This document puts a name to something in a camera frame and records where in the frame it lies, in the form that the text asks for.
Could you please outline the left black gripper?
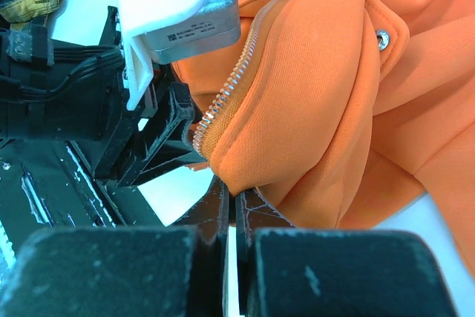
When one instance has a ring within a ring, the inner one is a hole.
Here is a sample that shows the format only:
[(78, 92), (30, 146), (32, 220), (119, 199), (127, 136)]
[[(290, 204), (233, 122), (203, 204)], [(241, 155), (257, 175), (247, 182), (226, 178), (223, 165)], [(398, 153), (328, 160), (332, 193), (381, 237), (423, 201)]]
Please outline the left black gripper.
[(132, 91), (115, 7), (98, 45), (49, 39), (38, 25), (29, 34), (3, 29), (1, 140), (68, 141), (92, 178), (118, 187), (203, 163), (191, 144), (197, 108), (189, 87), (173, 82), (163, 97), (162, 72), (153, 68), (142, 99), (128, 110)]

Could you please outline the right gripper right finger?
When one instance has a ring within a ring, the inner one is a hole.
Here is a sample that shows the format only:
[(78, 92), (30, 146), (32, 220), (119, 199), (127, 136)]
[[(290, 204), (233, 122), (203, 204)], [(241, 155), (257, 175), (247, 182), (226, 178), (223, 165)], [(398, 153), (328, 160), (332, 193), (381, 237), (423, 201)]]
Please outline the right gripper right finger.
[(299, 229), (255, 190), (235, 198), (245, 316), (454, 316), (433, 253), (413, 233)]

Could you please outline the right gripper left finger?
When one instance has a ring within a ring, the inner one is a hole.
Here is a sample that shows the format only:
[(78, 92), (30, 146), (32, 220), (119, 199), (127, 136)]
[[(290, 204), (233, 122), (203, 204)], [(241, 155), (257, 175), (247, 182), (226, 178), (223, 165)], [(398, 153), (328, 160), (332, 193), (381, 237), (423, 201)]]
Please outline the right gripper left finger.
[(1, 289), (3, 316), (225, 316), (229, 192), (172, 225), (41, 229)]

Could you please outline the orange jacket pink lining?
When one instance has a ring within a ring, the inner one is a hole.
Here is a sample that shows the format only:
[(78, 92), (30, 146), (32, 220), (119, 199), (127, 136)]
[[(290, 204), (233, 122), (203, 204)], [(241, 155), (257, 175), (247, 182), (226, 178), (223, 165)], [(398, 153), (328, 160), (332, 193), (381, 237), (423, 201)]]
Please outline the orange jacket pink lining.
[(233, 46), (175, 62), (194, 148), (299, 227), (369, 229), (422, 193), (474, 269), (474, 0), (239, 0)]

